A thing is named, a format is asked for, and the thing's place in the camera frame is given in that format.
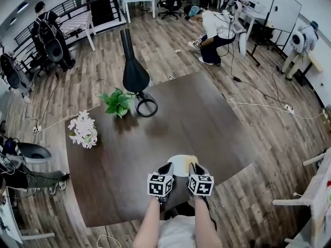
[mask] black seat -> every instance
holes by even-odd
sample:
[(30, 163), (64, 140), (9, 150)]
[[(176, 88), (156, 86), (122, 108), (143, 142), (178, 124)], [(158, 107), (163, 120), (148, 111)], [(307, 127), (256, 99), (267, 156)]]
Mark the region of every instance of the black seat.
[(172, 15), (172, 16), (176, 17), (176, 19), (178, 19), (177, 15), (179, 15), (180, 17), (182, 16), (181, 13), (176, 12), (176, 11), (180, 10), (180, 8), (182, 7), (182, 0), (166, 0), (165, 2), (159, 0), (158, 4), (160, 7), (167, 9), (166, 12), (158, 13), (158, 16), (164, 14), (164, 16), (162, 17), (162, 20), (166, 16)]

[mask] black floor lamp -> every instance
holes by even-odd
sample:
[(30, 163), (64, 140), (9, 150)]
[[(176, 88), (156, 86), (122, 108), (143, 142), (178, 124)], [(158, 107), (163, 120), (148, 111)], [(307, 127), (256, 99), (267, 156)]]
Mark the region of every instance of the black floor lamp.
[(143, 91), (149, 84), (149, 74), (134, 56), (130, 30), (128, 28), (121, 30), (121, 38), (126, 58), (123, 74), (124, 88), (135, 94), (136, 99), (134, 102), (137, 113), (140, 116), (153, 116), (158, 110), (158, 105), (150, 94)]

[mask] white shirt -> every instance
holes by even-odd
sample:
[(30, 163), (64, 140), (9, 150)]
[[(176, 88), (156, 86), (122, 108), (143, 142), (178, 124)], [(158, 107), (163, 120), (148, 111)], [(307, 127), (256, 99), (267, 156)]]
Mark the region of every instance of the white shirt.
[(314, 28), (312, 26), (308, 26), (308, 27), (299, 27), (298, 29), (302, 34), (306, 35), (306, 41), (307, 43), (305, 43), (305, 51), (307, 53), (310, 52), (310, 49), (312, 47), (316, 46), (317, 43), (317, 36), (316, 33), (314, 31)]
[(232, 39), (235, 36), (232, 25), (230, 28), (230, 23), (225, 20), (225, 17), (221, 13), (211, 12), (209, 10), (203, 12), (202, 25), (206, 30), (208, 39), (216, 35), (222, 39)]
[(196, 248), (194, 226), (195, 216), (161, 221), (158, 248)]

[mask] dark wooden table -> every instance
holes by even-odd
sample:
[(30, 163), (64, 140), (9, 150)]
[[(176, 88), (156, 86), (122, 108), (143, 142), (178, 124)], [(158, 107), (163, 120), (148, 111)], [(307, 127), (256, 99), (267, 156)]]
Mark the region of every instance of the dark wooden table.
[[(148, 206), (147, 175), (177, 154), (198, 157), (218, 185), (257, 159), (242, 124), (204, 73), (146, 89), (158, 112), (140, 117), (132, 104), (123, 119), (90, 110), (98, 131), (92, 149), (66, 145), (73, 189), (86, 227), (141, 219)], [(188, 200), (187, 178), (176, 178), (167, 207)]]

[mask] white flowers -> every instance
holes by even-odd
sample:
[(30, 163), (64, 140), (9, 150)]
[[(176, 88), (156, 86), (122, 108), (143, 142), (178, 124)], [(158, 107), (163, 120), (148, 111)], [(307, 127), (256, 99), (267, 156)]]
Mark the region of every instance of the white flowers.
[(97, 145), (98, 132), (94, 127), (94, 119), (88, 116), (88, 112), (84, 110), (79, 112), (77, 119), (72, 119), (68, 128), (72, 130), (75, 128), (69, 137), (73, 143), (82, 144), (84, 148), (91, 149), (92, 146)]

